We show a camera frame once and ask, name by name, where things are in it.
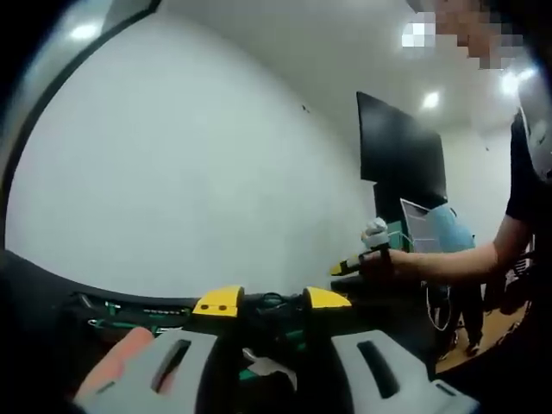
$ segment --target white wall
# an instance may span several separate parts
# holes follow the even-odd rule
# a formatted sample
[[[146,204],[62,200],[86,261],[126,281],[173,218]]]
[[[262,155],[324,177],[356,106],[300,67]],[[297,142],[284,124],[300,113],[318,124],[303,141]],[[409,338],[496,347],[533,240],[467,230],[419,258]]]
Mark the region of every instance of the white wall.
[[[373,194],[342,138],[301,105],[227,42],[150,16],[42,114],[12,186],[7,248],[136,295],[326,285],[361,246]]]
[[[441,137],[450,205],[477,244],[491,242],[510,196],[510,127],[485,134],[455,129]]]

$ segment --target wooden floor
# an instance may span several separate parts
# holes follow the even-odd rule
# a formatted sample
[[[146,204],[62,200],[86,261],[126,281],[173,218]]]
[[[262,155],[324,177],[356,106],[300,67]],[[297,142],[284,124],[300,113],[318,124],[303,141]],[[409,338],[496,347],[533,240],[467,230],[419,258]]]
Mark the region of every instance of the wooden floor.
[[[481,340],[481,349],[479,354],[484,353],[489,348],[494,346],[515,322],[520,322],[524,318],[526,306],[520,308],[516,313],[510,316],[501,314],[499,310],[494,310],[490,315],[485,315],[483,321],[483,339]],[[457,332],[458,345],[455,349],[450,351],[444,361],[439,361],[437,363],[436,371],[438,373],[446,371],[452,367],[456,367],[470,360],[464,352],[467,348],[466,330],[458,329]]]

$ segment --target gray plastic part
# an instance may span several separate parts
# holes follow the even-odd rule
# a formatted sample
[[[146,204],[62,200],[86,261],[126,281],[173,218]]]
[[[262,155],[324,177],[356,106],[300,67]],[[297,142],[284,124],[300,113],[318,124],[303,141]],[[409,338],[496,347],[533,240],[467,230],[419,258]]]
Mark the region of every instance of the gray plastic part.
[[[189,342],[184,358],[174,373],[168,395],[158,394],[154,384],[166,371],[181,341]],[[198,391],[204,368],[216,336],[168,331],[129,361],[123,376],[94,394],[77,401],[91,414],[192,414],[197,412]]]
[[[477,401],[446,383],[430,382],[425,365],[379,330],[334,336],[332,342],[347,375],[355,414],[464,414],[475,412],[479,407]],[[394,380],[396,392],[388,398],[382,398],[359,348],[364,342],[372,343]]]

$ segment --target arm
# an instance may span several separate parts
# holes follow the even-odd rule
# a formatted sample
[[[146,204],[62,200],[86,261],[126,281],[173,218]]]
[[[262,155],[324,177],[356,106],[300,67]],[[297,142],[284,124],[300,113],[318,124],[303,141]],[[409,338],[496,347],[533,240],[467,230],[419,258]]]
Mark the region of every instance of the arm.
[[[443,284],[477,280],[485,282],[505,273],[530,241],[528,226],[505,216],[494,241],[485,246],[451,254],[408,254],[392,252],[395,273],[399,277],[418,277]]]

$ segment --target white ceiling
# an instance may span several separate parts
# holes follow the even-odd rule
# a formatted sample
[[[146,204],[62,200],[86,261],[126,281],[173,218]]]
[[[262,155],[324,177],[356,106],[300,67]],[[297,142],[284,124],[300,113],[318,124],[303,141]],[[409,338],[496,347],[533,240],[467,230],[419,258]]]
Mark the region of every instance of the white ceiling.
[[[401,45],[416,15],[405,0],[164,0],[243,48],[326,116],[358,150],[357,91],[384,100],[442,131],[504,126],[516,110],[500,90],[503,72],[480,70],[455,38],[435,47]],[[439,91],[434,110],[421,111]]]

